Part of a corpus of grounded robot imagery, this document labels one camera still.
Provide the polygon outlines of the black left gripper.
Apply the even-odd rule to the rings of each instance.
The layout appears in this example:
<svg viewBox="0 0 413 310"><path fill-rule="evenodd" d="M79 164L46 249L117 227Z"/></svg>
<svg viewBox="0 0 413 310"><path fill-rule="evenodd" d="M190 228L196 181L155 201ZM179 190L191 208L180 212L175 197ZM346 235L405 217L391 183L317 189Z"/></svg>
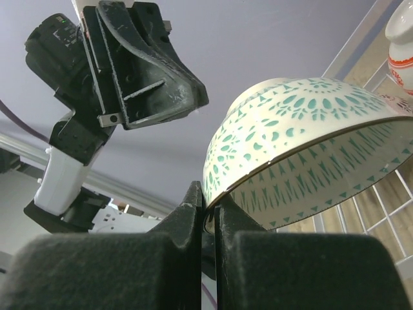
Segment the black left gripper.
<svg viewBox="0 0 413 310"><path fill-rule="evenodd" d="M99 25L108 52L125 129L186 117L208 104L205 85L179 59L155 3L100 1ZM101 127L99 116L114 113L108 70L96 66L81 26L62 13L47 17L25 42L26 64L82 125Z"/></svg>

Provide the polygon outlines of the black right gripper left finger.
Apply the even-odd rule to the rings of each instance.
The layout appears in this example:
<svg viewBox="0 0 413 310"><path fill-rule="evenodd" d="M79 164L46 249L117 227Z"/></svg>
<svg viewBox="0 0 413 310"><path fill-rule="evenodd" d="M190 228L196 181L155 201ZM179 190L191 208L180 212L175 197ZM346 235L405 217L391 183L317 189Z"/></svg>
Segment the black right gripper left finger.
<svg viewBox="0 0 413 310"><path fill-rule="evenodd" d="M54 234L15 256L2 309L200 309L201 184L146 233Z"/></svg>

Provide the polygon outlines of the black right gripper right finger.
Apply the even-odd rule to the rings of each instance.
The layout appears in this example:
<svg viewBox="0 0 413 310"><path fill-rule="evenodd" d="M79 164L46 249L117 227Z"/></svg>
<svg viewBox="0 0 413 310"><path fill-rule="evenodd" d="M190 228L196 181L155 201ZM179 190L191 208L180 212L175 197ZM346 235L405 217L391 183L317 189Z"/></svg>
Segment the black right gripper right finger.
<svg viewBox="0 0 413 310"><path fill-rule="evenodd" d="M230 196L214 211L219 309L410 309L385 246L362 234L266 231Z"/></svg>

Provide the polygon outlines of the green patterned bowl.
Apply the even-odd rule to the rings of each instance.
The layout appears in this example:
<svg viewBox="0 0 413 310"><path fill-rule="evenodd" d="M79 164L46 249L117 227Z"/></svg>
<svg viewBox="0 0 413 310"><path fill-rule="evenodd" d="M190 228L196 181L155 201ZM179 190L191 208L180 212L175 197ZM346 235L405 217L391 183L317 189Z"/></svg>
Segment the green patterned bowl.
<svg viewBox="0 0 413 310"><path fill-rule="evenodd" d="M335 79L275 78L241 93L210 140L203 167L207 211L231 196L268 230L309 218L334 199L339 181L311 152L350 128L354 112Z"/></svg>

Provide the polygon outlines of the white wire dish rack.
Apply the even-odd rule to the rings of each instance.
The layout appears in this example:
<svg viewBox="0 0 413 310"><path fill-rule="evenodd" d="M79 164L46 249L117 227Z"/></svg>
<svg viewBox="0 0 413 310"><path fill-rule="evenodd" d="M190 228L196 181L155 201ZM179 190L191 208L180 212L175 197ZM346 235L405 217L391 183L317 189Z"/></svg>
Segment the white wire dish rack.
<svg viewBox="0 0 413 310"><path fill-rule="evenodd" d="M334 199L312 217L315 233L377 238L404 277L412 268L412 115L393 110L380 94L399 97L387 65L384 27L398 1L376 1L323 74L354 112L350 128L312 147L339 181Z"/></svg>

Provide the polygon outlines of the purple patterned bowl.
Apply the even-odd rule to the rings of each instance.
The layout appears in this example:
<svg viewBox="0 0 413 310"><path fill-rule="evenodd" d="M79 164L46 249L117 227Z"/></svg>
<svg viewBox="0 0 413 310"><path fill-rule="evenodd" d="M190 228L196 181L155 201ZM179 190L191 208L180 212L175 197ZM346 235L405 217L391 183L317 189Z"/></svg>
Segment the purple patterned bowl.
<svg viewBox="0 0 413 310"><path fill-rule="evenodd" d="M412 115L412 105L406 99L396 96L389 96L387 94L380 94L379 97L385 100L388 106L396 112Z"/></svg>

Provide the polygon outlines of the orange floral bowl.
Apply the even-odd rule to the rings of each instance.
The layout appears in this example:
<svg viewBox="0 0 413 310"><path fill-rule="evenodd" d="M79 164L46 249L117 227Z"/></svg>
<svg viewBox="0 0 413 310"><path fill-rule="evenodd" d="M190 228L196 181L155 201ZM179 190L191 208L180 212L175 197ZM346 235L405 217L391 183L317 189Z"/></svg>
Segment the orange floral bowl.
<svg viewBox="0 0 413 310"><path fill-rule="evenodd" d="M412 1L404 0L388 20L385 37L390 41L388 67L391 76L412 97Z"/></svg>

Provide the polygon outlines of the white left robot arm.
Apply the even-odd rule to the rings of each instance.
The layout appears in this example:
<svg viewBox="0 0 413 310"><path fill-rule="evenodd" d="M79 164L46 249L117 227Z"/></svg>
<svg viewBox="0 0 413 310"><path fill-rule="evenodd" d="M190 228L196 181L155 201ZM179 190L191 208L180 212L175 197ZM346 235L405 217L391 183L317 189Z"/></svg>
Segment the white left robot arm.
<svg viewBox="0 0 413 310"><path fill-rule="evenodd" d="M208 104L205 85L182 63L155 3L100 1L74 24L46 18L28 36L26 64L68 107L53 127L41 185L25 214L51 232L88 231L67 213L116 127L158 125Z"/></svg>

